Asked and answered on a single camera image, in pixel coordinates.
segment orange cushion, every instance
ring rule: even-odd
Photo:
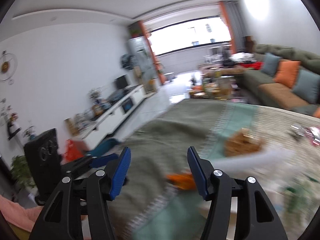
[[[313,113],[313,116],[316,118],[320,118],[320,107],[318,107],[317,110]]]
[[[273,81],[292,88],[299,72],[300,61],[280,61]]]

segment white wall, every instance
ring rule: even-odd
[[[106,97],[114,91],[114,79],[128,73],[120,63],[128,37],[123,26],[81,23],[37,28],[8,38],[0,43],[0,51],[15,54],[18,68],[13,85],[0,83],[0,97],[18,113],[23,130],[29,120],[38,134],[57,128],[63,153],[70,137],[64,120],[91,107],[90,89],[104,87]],[[4,125],[0,153],[9,164],[22,152],[6,137]]]
[[[209,45],[198,48],[191,48],[157,56],[164,66],[164,73],[173,72],[175,74],[193,71],[199,64],[204,63],[204,56],[211,55],[209,48],[215,45]]]
[[[260,2],[254,0],[257,7]],[[320,55],[320,31],[301,0],[268,0],[268,3],[265,17],[257,19],[245,0],[239,0],[249,35],[257,43],[290,46]]]

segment red cloth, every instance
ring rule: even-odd
[[[240,63],[240,65],[242,67],[245,67],[245,68],[249,68],[249,67],[253,67],[255,70],[259,70],[262,66],[263,62],[255,62],[255,63],[252,63],[252,64],[244,64],[244,63]]]

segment green sofa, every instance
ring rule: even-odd
[[[320,56],[314,53],[272,44],[257,44],[254,46],[254,56],[258,61],[263,62],[264,56],[268,52],[283,59],[300,61],[302,68],[320,75]],[[319,105],[309,104],[293,94],[289,88],[274,83],[272,77],[260,70],[247,69],[242,76],[242,85],[265,106],[287,109],[306,115],[313,115],[318,108]]]

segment window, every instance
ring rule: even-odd
[[[156,55],[214,42],[230,41],[228,27],[220,17],[182,22],[155,30],[150,36]]]

